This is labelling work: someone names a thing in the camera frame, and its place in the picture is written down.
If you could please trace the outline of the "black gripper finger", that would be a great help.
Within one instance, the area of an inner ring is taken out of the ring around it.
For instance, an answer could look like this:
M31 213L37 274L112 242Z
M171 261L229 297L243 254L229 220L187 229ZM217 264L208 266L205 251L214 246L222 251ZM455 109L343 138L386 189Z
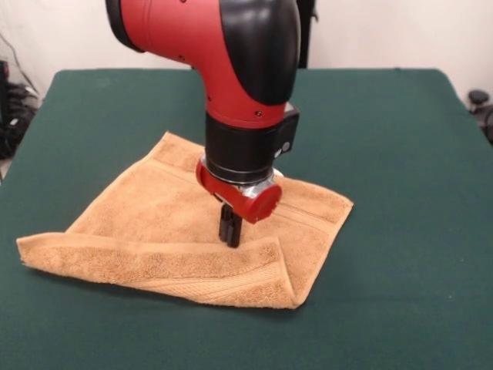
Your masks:
M219 225L219 237L223 243L228 242L228 234L230 229L231 208L228 204L224 203L220 210L220 225Z
M228 247L238 247L243 219L233 211L229 212L226 220L226 244Z

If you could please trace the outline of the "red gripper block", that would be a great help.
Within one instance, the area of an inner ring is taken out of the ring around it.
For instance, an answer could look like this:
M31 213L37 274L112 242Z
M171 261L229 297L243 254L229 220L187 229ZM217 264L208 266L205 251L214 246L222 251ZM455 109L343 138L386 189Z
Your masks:
M250 224L268 218L283 194L281 186L274 181L273 174L251 186L224 182L208 171L205 156L201 156L196 165L196 179L208 193L229 205L235 214Z

